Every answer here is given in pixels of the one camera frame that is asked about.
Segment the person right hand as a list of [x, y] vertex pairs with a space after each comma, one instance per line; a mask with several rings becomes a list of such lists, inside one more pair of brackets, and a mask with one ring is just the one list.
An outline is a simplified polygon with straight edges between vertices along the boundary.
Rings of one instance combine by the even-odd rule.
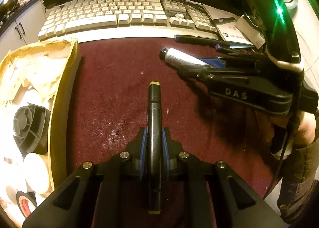
[[298, 112], [299, 127], [295, 133], [294, 146], [303, 148], [313, 143], [316, 135], [316, 118], [312, 113]]

